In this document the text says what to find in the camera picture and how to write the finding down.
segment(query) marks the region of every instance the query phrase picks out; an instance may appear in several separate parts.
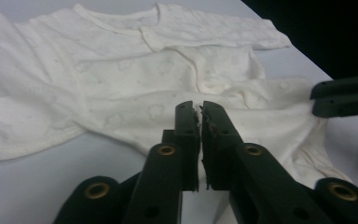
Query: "white garment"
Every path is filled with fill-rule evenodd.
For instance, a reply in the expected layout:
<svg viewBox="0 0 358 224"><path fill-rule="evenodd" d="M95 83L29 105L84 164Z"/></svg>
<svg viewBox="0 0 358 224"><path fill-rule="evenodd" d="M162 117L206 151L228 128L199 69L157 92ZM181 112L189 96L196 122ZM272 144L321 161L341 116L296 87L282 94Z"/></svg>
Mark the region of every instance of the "white garment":
<svg viewBox="0 0 358 224"><path fill-rule="evenodd" d="M0 160L86 130L147 153L173 128L176 105L207 100L224 106L242 139L269 149L298 182L346 178L324 151L309 82L264 79L253 53L288 45L270 21L176 5L128 16L76 5L20 24L0 14Z"/></svg>
<svg viewBox="0 0 358 224"><path fill-rule="evenodd" d="M143 57L169 45L210 44L268 49L290 42L270 21L176 5L156 4L129 16L99 14L76 5L20 24L0 14L0 160L53 147L85 132L74 119L87 119L89 113L80 82L111 77L127 89L121 93L125 96L137 90L112 73L118 69L128 77L133 60L124 59ZM160 63L159 72L170 66ZM155 64L146 62L150 67ZM143 88L151 88L156 81L150 79Z"/></svg>

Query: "white table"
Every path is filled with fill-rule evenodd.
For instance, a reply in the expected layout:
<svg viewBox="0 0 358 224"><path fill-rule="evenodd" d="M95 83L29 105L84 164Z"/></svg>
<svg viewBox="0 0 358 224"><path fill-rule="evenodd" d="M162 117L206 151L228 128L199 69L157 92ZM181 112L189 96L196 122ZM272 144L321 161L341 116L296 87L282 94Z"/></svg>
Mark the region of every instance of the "white table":
<svg viewBox="0 0 358 224"><path fill-rule="evenodd" d="M161 0L232 16L259 18L240 0ZM80 3L112 14L152 7L153 0L0 0L0 12L15 22ZM267 77L304 76L314 83L329 79L295 47L257 51ZM326 148L335 166L358 186L358 117L330 119ZM85 133L60 146L27 157L0 161L0 223L51 223L62 203L83 180L107 175L121 182L141 171L145 156L117 140ZM185 193L182 223L215 223L228 204L226 192Z"/></svg>

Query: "black plastic part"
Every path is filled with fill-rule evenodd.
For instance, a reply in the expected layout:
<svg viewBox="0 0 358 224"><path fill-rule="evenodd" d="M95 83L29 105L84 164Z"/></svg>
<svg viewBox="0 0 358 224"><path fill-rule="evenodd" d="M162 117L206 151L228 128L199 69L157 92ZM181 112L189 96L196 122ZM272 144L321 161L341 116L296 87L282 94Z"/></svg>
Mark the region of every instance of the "black plastic part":
<svg viewBox="0 0 358 224"><path fill-rule="evenodd" d="M255 214L241 209L235 212L241 215L237 219L252 220L248 223L333 223L264 147L240 144L232 156L236 173L234 178L242 183L242 190L247 193L245 197L251 199L258 212L255 220ZM232 191L234 198L236 192L237 189Z"/></svg>
<svg viewBox="0 0 358 224"><path fill-rule="evenodd" d="M242 143L241 137L221 105L205 101L201 109L202 163L208 186L214 190L229 190L232 179L229 153Z"/></svg>
<svg viewBox="0 0 358 224"><path fill-rule="evenodd" d="M129 206L130 200L131 200L131 196L133 191L135 190L136 184L138 182L138 178L141 175L141 173L138 173L136 175L133 175L132 177L128 178L127 180L125 180L124 182L120 183L118 185L119 190L120 190L120 212L121 212L121 217L120 220L117 221L117 223L121 223L125 212L127 211L127 208Z"/></svg>
<svg viewBox="0 0 358 224"><path fill-rule="evenodd" d="M358 188L336 178L318 181L315 192L320 198L320 206L334 219L335 223L358 224Z"/></svg>
<svg viewBox="0 0 358 224"><path fill-rule="evenodd" d="M315 100L313 115L321 118L358 115L358 77L317 84L310 99Z"/></svg>
<svg viewBox="0 0 358 224"><path fill-rule="evenodd" d="M193 102L187 101L175 108L175 130L164 130L162 143L174 143L183 150L182 191L198 191L200 126Z"/></svg>
<svg viewBox="0 0 358 224"><path fill-rule="evenodd" d="M258 223L259 212L239 179L233 180L229 201L238 224Z"/></svg>
<svg viewBox="0 0 358 224"><path fill-rule="evenodd" d="M177 145L158 144L151 148L124 224L180 223L182 159L182 150Z"/></svg>
<svg viewBox="0 0 358 224"><path fill-rule="evenodd" d="M95 176L83 181L62 206L54 224L108 224L122 217L116 180Z"/></svg>

